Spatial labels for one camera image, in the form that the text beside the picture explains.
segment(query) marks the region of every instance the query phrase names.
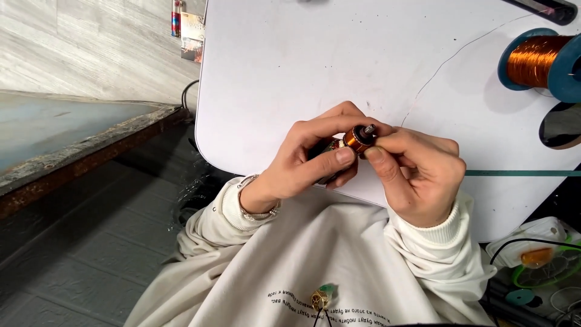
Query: copper wire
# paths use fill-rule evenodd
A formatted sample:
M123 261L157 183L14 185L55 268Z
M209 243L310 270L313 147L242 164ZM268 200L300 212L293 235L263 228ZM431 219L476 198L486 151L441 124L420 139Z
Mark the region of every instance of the copper wire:
M516 84L548 88L548 73L559 51L574 36L540 35L528 38L510 54L507 76Z

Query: copper winding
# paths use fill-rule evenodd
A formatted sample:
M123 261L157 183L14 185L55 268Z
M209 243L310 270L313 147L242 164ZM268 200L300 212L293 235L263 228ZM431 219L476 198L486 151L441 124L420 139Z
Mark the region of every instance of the copper winding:
M548 88L548 73L553 61L573 37L540 35L528 38L508 57L508 78L515 84Z
M350 148L354 149L357 153L362 153L371 146L371 144L363 144L360 140L357 139L357 136L355 136L355 127L351 129L351 131L345 133L343 136L343 142L345 142L345 144L347 144Z

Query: hand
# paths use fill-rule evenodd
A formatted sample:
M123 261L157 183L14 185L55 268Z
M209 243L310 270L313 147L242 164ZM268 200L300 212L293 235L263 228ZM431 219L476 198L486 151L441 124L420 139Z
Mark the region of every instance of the hand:
M242 208L251 214L267 212L278 200L293 197L318 179L348 168L327 188L345 185L357 174L357 158L351 148L328 151L311 160L307 160L307 152L323 138L347 132L357 125L369 124L375 124L375 132L379 136L391 133L389 125L365 117L350 101L309 121L296 122L270 166L242 190Z
M443 223L466 171L458 143L401 127L393 130L365 151L389 206L416 227Z

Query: green stripe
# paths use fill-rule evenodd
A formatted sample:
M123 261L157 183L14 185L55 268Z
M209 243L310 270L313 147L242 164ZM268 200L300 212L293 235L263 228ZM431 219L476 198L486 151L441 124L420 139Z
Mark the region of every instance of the green stripe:
M581 170L466 170L465 176L581 176Z

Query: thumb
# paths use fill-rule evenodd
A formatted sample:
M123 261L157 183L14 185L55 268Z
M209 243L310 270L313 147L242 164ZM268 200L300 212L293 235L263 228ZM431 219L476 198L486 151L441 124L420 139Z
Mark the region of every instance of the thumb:
M296 168L298 178L312 184L318 179L346 169L355 161L355 152L350 147L323 152Z
M381 147L371 147L364 154L381 180L388 202L406 200L413 189L395 158Z

